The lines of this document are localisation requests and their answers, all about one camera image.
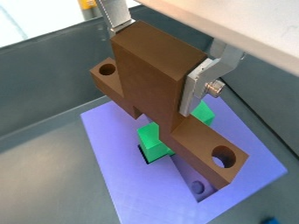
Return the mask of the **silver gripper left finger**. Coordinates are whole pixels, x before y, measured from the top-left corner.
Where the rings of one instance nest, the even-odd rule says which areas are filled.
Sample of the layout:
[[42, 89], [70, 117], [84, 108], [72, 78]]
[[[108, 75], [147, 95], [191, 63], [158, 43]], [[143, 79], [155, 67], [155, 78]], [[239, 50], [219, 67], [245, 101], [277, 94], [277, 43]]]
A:
[[127, 0], [96, 0], [96, 3], [106, 20], [110, 37], [114, 37], [135, 22]]

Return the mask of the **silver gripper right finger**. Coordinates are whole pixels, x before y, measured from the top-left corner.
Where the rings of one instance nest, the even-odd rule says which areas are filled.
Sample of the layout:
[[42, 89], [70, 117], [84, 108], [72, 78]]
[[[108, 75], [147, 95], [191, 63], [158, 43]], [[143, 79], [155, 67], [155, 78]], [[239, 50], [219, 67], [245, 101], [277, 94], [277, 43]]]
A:
[[207, 58], [187, 75], [179, 109], [183, 116], [192, 112], [204, 95], [214, 98], [220, 96], [226, 86], [220, 77], [238, 67], [245, 52], [215, 38], [210, 46], [210, 56], [211, 58]]

